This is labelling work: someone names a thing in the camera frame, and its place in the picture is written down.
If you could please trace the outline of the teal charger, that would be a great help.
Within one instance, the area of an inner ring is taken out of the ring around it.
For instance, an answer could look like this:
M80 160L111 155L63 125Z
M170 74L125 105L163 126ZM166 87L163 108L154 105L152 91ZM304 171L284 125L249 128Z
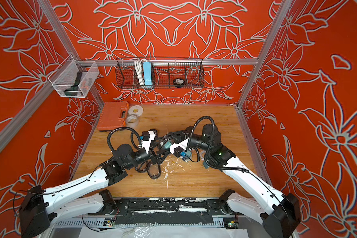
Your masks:
M173 143L170 140L168 140L163 144L162 148L163 149L169 149L172 146L172 144Z

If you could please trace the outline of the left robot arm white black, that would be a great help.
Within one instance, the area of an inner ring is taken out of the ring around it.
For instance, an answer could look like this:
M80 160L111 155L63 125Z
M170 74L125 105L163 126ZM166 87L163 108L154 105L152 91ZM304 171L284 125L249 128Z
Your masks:
M33 238L43 233L61 216L64 205L121 181L127 177L127 170L147 161L161 162L161 152L151 148L134 151L129 144L122 144L109 160L84 177L47 189L37 185L27 190L18 210L21 237Z

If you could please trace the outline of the teal charger near right arm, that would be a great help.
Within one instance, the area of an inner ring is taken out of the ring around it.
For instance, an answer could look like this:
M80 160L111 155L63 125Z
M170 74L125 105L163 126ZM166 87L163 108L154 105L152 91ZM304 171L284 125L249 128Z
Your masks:
M209 165L205 161L202 164L203 164L205 169L209 169Z

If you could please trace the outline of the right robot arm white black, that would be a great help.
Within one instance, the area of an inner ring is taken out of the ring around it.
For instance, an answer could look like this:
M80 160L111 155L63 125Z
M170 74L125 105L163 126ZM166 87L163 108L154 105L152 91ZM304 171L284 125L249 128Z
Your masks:
M232 212L241 213L263 226L272 238L291 238L300 224L298 198L292 193L284 194L273 188L252 172L221 141L222 135L216 126L206 124L202 134L194 133L194 127L171 132L174 139L171 153L183 157L190 149L205 151L204 162L235 180L252 198L248 199L229 189L219 198Z

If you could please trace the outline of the clear tape roll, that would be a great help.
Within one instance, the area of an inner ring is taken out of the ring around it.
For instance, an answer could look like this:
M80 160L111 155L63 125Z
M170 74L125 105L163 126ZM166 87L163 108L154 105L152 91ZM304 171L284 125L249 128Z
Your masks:
M130 128L136 128L139 124L139 118L136 115L129 115L126 118L126 126Z

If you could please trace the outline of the white tape roll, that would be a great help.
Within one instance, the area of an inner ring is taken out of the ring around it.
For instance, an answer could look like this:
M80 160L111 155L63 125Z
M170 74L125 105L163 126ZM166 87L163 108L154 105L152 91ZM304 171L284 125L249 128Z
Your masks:
M135 105L135 106L131 106L128 110L128 115L129 116L136 116L136 117L140 117L144 112L144 109L141 105Z

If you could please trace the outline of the black charger in basket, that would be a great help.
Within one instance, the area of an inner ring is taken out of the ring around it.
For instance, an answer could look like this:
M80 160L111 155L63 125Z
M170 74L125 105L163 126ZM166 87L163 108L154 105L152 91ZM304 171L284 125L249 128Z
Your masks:
M181 78L176 78L173 81L173 84L176 85L176 86L183 86L183 85L185 85L185 80L183 80Z

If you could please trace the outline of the orange plastic tool case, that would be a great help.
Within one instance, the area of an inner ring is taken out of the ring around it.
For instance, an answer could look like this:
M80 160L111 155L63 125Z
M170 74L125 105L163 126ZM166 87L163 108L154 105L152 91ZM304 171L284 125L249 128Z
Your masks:
M129 103L126 101L106 102L100 114L97 130L112 131L125 127L129 108Z

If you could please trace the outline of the light blue power bank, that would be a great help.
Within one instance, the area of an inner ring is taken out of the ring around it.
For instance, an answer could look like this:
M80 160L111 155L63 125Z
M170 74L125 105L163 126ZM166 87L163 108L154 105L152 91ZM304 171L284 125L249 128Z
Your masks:
M152 86L152 64L151 62L143 62L144 84L148 87Z

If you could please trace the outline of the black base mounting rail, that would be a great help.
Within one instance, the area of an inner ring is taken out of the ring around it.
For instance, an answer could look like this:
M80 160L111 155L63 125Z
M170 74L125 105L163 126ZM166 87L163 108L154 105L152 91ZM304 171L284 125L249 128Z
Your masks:
M137 226L192 226L232 228L243 214L233 212L218 198L115 198L109 214L89 213L96 218L95 228Z

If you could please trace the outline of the clear acrylic wall box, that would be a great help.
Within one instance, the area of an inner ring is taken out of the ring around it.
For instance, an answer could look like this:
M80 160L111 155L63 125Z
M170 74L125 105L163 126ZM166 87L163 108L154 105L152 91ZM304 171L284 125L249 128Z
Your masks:
M82 78L78 86L78 94L77 96L66 96L64 91L73 86L78 71L82 71ZM48 77L48 81L61 97L85 98L98 75L99 68L96 62L68 59L53 71L53 73Z

